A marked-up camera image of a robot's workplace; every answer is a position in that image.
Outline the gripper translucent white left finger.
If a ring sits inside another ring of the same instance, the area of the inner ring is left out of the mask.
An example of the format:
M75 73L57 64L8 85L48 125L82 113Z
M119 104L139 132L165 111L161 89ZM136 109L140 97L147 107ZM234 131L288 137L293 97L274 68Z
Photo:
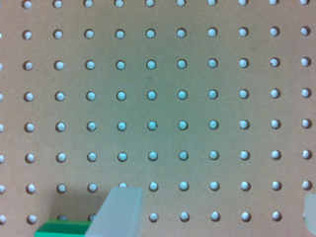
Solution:
M142 188L112 188L85 237L141 237Z

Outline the gripper translucent white right finger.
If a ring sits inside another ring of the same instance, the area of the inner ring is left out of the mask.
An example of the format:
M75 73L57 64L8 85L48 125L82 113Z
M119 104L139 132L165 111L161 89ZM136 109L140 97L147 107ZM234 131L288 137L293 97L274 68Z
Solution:
M316 233L316 195L313 193L305 196L303 218L306 228L311 233Z

